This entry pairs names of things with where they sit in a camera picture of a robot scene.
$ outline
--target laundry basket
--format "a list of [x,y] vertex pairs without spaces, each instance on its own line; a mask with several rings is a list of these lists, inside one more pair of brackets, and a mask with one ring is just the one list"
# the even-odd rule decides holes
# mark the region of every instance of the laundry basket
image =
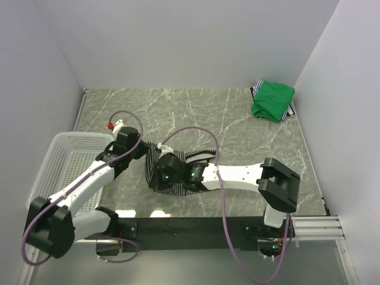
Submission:
[[[113,141],[111,135],[97,132],[61,132],[52,140],[34,182],[30,203],[38,196],[48,198],[64,189],[88,169],[95,157]],[[99,189],[80,210],[93,210],[100,201]]]

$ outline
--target gray marble surface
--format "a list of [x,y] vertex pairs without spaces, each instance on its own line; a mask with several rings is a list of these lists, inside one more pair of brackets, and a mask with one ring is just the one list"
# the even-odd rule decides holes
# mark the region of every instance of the gray marble surface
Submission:
[[[249,165],[275,157],[301,175],[296,215],[324,216],[321,192],[296,116],[282,123],[255,118],[247,88],[92,89],[80,118],[79,131],[107,132],[107,122],[116,110],[136,113],[144,125],[144,141],[163,141],[174,130],[190,125],[208,128],[221,145],[220,164]],[[134,118],[120,115],[138,128]],[[168,145],[183,151],[213,148],[208,134],[188,130]],[[108,184],[102,206],[126,216],[212,217],[221,216],[220,190],[185,197],[158,194],[148,188],[144,159],[134,160],[127,171]],[[260,216],[266,202],[260,194],[226,190],[229,216]]]

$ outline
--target white wall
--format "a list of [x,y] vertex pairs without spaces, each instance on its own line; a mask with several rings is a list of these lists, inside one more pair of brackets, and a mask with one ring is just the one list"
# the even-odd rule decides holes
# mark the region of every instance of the white wall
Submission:
[[362,284],[379,284],[380,2],[341,0],[296,83],[322,191]]
[[294,85],[338,0],[34,0],[83,87]]
[[52,137],[72,129],[81,89],[31,0],[0,8],[0,280],[21,270],[26,201]]

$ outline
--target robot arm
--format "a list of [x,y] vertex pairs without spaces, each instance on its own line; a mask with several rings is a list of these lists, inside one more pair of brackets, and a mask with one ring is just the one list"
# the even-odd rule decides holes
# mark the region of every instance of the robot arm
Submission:
[[[100,165],[129,151],[137,143],[139,136],[136,129],[127,126],[121,127],[116,140],[108,145],[105,151],[96,157],[96,161],[75,181],[48,199],[42,197],[34,199],[29,206],[25,229],[43,209],[51,206],[58,198],[65,197],[36,222],[28,234],[27,243],[59,258],[70,249],[76,240],[84,239],[95,233],[114,235],[118,228],[118,215],[115,212],[103,207],[86,212],[79,211],[79,209],[101,187],[116,179],[127,169],[133,159],[140,159],[147,152],[148,145],[141,141],[131,154],[94,172],[94,169]],[[65,194],[89,173],[91,176],[83,184],[69,195]]]
[[[118,234],[118,215],[107,208],[99,207],[93,211],[79,211],[81,206],[101,187],[116,179],[133,159],[140,159],[147,153],[148,145],[143,141],[128,156],[111,163],[97,172],[93,170],[101,164],[109,162],[126,153],[137,142],[139,133],[136,129],[121,126],[117,128],[116,140],[104,152],[96,157],[96,161],[73,183],[48,199],[37,197],[30,204],[25,229],[31,221],[49,204],[72,188],[83,176],[91,176],[74,192],[47,212],[34,225],[27,237],[27,243],[41,249],[49,255],[59,258],[71,245],[96,233],[115,236]],[[200,189],[219,189],[216,167],[210,163],[185,163],[173,153],[163,154],[155,170],[159,179],[155,185],[166,189],[170,185],[181,183],[184,187],[197,192]],[[297,209],[297,197],[300,177],[275,159],[265,159],[263,164],[251,166],[219,166],[224,186],[230,189],[243,189],[259,192],[268,202],[264,214],[264,224],[280,228],[286,213],[294,213]]]
[[[218,166],[225,188],[260,193],[268,202],[264,213],[266,226],[280,228],[287,213],[297,210],[300,176],[273,158],[263,164]],[[155,166],[156,179],[151,188],[167,189],[176,184],[194,192],[220,188],[216,166],[212,163],[185,163],[173,153],[161,156]]]

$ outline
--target striped cloth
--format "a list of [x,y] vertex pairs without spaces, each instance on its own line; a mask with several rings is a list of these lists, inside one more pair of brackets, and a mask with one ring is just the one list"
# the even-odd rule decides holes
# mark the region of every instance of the striped cloth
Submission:
[[[259,79],[258,81],[256,81],[255,86],[253,86],[253,87],[251,87],[251,88],[249,89],[249,90],[251,91],[251,95],[252,95],[252,98],[253,98],[254,101],[255,101],[256,94],[257,94],[257,92],[259,91],[259,89],[260,89],[260,87],[261,87],[261,85],[262,85],[263,82],[264,82],[264,80]],[[289,108],[290,108],[290,105],[288,106],[288,108],[286,109],[286,111],[284,112],[284,114],[282,115],[280,121],[285,120],[286,116],[290,116],[290,115],[288,114],[288,110],[289,110]]]
[[[154,166],[158,162],[161,150],[157,148],[157,144],[153,142],[148,142],[149,150],[145,158],[145,179],[148,184],[152,181],[154,175]],[[198,150],[185,153],[184,151],[174,150],[174,155],[178,157],[182,162],[194,163],[194,162],[209,162],[210,159],[215,157],[216,150]],[[157,188],[151,188],[154,192],[159,192],[162,194],[169,194],[175,196],[184,196],[194,193],[206,192],[205,190],[200,190],[194,192],[188,189],[185,189],[182,185],[177,184],[170,186],[165,190],[159,190]]]

